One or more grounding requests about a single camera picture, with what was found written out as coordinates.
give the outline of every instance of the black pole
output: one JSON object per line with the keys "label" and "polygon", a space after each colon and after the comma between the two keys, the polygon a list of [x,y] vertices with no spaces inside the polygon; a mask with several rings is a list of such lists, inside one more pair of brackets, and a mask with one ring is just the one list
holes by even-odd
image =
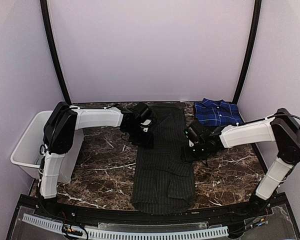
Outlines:
{"label": "black pole", "polygon": [[66,86],[64,75],[62,74],[62,70],[61,70],[61,66],[57,54],[56,44],[54,40],[54,35],[51,28],[47,0],[40,0],[40,3],[41,3],[41,11],[42,11],[43,23],[45,28],[45,34],[48,40],[55,73],[58,78],[64,100],[66,101],[67,104],[71,105],[72,103],[71,103],[70,95]]}
{"label": "black pole", "polygon": [[249,40],[246,46],[240,77],[232,100],[232,103],[234,104],[237,104],[239,101],[240,94],[242,92],[242,88],[244,87],[245,79],[247,76],[249,63],[250,63],[252,51],[254,49],[254,44],[255,44],[255,39],[257,34],[257,28],[258,28],[258,22],[259,22],[260,10],[261,10],[261,2],[262,0],[255,0],[254,2],[254,10],[253,10]]}

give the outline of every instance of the folded blue cloth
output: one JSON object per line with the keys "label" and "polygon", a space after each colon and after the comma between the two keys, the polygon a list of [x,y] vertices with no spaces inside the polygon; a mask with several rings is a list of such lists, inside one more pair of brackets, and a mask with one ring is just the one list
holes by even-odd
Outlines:
{"label": "folded blue cloth", "polygon": [[219,127],[224,125],[241,124],[239,109],[235,104],[229,104],[223,100],[212,101],[203,99],[195,102],[195,117],[207,127]]}

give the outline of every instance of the folded clothing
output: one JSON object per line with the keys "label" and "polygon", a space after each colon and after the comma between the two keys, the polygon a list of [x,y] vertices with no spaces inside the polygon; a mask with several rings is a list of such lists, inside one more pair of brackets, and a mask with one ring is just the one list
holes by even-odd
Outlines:
{"label": "folded clothing", "polygon": [[237,105],[227,103],[224,100],[212,101],[204,98],[202,102],[194,103],[194,109],[194,117],[207,127],[242,123]]}
{"label": "folded clothing", "polygon": [[133,206],[144,213],[167,215],[185,212],[195,199],[191,163],[184,162],[184,111],[170,104],[151,107],[156,122],[149,128],[154,148],[138,147],[132,192]]}

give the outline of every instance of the brown marble tabletop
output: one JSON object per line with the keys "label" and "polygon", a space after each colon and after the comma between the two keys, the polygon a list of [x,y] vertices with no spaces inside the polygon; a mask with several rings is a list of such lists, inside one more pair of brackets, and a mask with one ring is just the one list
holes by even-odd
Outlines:
{"label": "brown marble tabletop", "polygon": [[[128,107],[136,103],[120,103]],[[193,103],[174,102],[184,109],[187,124],[194,120]],[[80,104],[105,107],[111,103]],[[59,183],[60,203],[108,209],[131,210],[137,147],[121,139],[119,128],[84,129],[84,141],[69,184]],[[246,202],[264,176],[251,145],[219,151],[203,162],[194,162],[196,197],[194,208],[209,208]],[[33,185],[31,195],[35,196]]]}

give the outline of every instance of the white plastic bin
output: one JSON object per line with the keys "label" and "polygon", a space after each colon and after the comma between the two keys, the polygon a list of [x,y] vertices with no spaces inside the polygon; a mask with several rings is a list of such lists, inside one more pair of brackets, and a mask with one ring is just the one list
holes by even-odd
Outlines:
{"label": "white plastic bin", "polygon": [[[52,111],[41,111],[33,118],[10,158],[13,164],[19,165],[34,179],[39,179],[38,171],[42,158],[39,151],[40,146],[44,143],[44,126],[51,113]],[[65,155],[61,164],[58,182],[65,184],[71,182],[71,175],[75,168],[83,140],[84,133],[82,129],[76,130],[74,132],[72,148]]]}

